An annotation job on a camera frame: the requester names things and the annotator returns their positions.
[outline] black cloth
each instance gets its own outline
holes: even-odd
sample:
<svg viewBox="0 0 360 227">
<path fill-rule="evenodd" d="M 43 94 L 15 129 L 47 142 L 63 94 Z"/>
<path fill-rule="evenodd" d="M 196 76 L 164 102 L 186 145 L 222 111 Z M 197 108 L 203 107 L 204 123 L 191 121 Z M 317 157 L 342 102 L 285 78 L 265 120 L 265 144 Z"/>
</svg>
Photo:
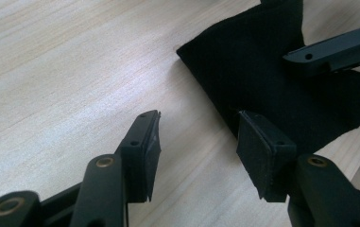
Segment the black cloth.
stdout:
<svg viewBox="0 0 360 227">
<path fill-rule="evenodd" d="M 221 21 L 178 55 L 236 136 L 239 111 L 264 115 L 313 153 L 360 126 L 360 73 L 291 77 L 282 56 L 304 46 L 302 1 L 263 1 Z"/>
</svg>

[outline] metal rivet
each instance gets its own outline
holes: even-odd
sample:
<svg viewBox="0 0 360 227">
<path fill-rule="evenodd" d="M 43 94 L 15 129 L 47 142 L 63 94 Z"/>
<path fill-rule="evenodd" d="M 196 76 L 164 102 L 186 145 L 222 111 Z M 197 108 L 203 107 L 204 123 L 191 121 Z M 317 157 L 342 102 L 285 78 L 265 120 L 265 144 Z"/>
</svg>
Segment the metal rivet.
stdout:
<svg viewBox="0 0 360 227">
<path fill-rule="evenodd" d="M 21 197 L 14 197 L 0 203 L 0 217 L 14 213 L 24 203 L 25 199 Z"/>
<path fill-rule="evenodd" d="M 111 166 L 112 163 L 114 163 L 113 158 L 101 158 L 101 159 L 97 160 L 96 165 L 98 167 L 107 167 L 107 166 Z"/>
<path fill-rule="evenodd" d="M 312 166 L 325 167 L 327 162 L 324 159 L 318 157 L 310 157 L 307 159 L 307 162 Z"/>
</svg>

